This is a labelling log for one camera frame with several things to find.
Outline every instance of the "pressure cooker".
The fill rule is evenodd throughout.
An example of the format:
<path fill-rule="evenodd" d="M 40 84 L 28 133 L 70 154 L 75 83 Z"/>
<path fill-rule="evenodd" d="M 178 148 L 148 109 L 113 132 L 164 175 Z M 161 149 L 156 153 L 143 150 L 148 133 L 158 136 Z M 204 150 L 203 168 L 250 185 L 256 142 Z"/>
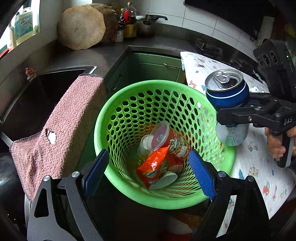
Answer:
<path fill-rule="evenodd" d="M 155 34 L 155 24 L 160 18 L 168 20 L 165 16 L 146 14 L 137 16 L 137 34 L 144 36 L 153 36 Z"/>

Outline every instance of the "car print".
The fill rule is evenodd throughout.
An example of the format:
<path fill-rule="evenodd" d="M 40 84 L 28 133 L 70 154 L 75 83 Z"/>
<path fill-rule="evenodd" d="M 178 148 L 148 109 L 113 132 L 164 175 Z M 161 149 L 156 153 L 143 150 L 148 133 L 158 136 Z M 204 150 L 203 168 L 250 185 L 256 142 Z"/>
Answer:
<path fill-rule="evenodd" d="M 257 143 L 256 143 L 255 141 L 251 141 L 250 144 L 248 145 L 248 149 L 249 149 L 250 151 L 258 150 Z"/>

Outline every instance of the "green plastic basket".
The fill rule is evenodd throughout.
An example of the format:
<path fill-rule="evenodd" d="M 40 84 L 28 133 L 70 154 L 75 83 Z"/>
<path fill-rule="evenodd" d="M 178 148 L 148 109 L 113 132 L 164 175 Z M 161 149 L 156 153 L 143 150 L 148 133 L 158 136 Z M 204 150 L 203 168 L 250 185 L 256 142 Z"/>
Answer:
<path fill-rule="evenodd" d="M 130 149 L 162 120 L 183 135 L 205 161 L 230 174 L 234 148 L 222 146 L 217 139 L 215 109 L 197 90 L 166 80 L 132 84 L 107 101 L 95 125 L 96 154 L 102 148 L 108 150 L 110 160 L 105 175 L 132 200 L 160 209 L 193 206 L 208 197 L 203 194 L 188 160 L 178 179 L 160 190 L 147 190 L 127 170 Z"/>

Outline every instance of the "yellow label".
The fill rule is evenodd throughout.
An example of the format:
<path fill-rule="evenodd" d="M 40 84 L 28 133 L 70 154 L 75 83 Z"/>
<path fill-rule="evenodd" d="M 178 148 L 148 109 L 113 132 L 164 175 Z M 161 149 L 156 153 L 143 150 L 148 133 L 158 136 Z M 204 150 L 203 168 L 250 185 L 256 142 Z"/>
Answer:
<path fill-rule="evenodd" d="M 124 37 L 132 38 L 137 36 L 137 25 L 136 24 L 127 24 L 124 29 Z"/>

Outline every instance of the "plastic jug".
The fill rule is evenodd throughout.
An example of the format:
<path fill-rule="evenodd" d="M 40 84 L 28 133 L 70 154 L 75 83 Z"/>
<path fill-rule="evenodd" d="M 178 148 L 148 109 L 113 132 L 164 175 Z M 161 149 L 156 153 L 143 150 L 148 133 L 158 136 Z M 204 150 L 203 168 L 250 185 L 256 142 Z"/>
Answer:
<path fill-rule="evenodd" d="M 14 29 L 17 45 L 33 36 L 33 12 L 30 7 L 24 8 L 22 14 L 16 14 Z"/>

